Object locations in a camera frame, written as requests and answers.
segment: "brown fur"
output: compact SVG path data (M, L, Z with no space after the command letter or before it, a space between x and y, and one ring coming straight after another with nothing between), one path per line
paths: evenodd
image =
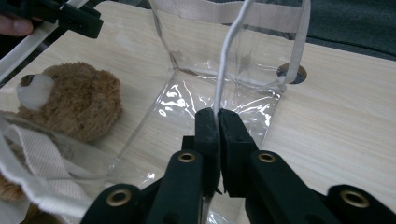
M97 71L86 63L54 65L42 74L55 81L50 98L38 111L21 105L18 117L82 142L108 133L120 115L118 79L109 72ZM0 174L0 199L17 201L23 197L21 187L9 183ZM34 206L30 212L25 221L39 214Z

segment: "stuffed animal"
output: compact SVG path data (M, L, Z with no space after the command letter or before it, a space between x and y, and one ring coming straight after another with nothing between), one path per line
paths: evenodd
M17 117L82 142L108 133L121 110L120 81L86 63L54 65L40 75L25 76L17 93ZM0 199L23 198L21 188L0 174Z

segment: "clear plastic bag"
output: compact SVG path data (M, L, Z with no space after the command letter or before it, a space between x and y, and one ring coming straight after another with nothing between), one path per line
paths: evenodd
M65 140L73 155L66 160L82 168L72 179L92 200L112 184L142 189L163 176L182 137L194 135L195 113L214 104L223 42L243 4L150 3L152 10L100 4L105 23L98 39L67 32L0 90L0 110L16 112L21 78L55 64L85 62L120 80L122 112L111 131L88 145ZM306 15L309 1L256 1L230 46L221 107L241 116L259 148L285 84L296 76ZM279 77L287 63L290 70ZM244 216L240 199L216 195L210 209L209 223Z

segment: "wooden table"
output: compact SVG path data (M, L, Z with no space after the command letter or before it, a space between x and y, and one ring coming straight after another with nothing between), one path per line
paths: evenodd
M16 111L21 77L53 64L84 61L108 70L122 83L124 110L93 144L116 155L168 79L169 57L150 11L113 2L97 9L105 21L99 38L66 33L0 89L0 109ZM282 156L312 189L353 185L396 211L396 62L306 44L302 66L307 80L288 86L262 149ZM159 165L153 173L161 172ZM242 201L225 198L217 197L213 210L247 223Z

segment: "human hand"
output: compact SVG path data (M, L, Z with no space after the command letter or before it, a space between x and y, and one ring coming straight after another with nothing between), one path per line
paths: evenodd
M24 18L0 13L0 35L23 36L33 32L33 24Z

